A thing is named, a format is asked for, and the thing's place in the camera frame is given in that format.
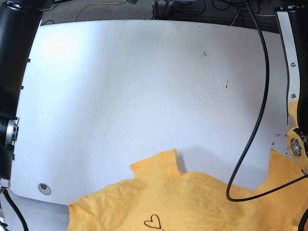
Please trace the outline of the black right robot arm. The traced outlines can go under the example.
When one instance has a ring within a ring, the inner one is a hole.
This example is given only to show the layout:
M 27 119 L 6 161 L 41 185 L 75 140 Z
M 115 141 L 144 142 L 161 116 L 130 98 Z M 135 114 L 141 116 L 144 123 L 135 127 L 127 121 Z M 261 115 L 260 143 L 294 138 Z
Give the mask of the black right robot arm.
M 0 4 L 0 178 L 10 180 L 22 80 L 43 12 L 52 0 L 5 0 Z

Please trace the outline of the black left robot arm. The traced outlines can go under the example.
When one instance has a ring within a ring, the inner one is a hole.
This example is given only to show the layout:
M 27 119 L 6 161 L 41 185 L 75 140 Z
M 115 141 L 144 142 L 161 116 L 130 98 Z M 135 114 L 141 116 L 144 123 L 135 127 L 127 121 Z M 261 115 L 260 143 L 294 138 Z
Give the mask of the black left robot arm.
M 290 156 L 308 171 L 308 2 L 277 0 L 275 15 L 287 69 L 286 135 Z

